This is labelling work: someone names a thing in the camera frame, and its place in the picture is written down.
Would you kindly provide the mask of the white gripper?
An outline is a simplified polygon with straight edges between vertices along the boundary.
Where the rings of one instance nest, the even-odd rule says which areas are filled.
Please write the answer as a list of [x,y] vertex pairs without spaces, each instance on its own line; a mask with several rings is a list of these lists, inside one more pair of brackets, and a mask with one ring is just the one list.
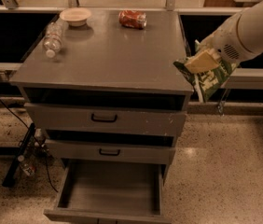
[[248,50],[240,40],[238,25],[241,14],[235,14],[226,19],[214,32],[200,43],[201,52],[189,58],[185,64],[192,74],[198,74],[216,69],[220,57],[228,63],[241,63],[252,60],[256,54]]

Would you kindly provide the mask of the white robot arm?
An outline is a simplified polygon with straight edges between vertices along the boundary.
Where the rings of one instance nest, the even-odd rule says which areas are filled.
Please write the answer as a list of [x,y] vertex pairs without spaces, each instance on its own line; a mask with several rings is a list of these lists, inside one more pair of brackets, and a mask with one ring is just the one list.
[[200,42],[199,51],[185,62],[185,67],[197,74],[222,63],[238,65],[262,53],[263,1],[225,20]]

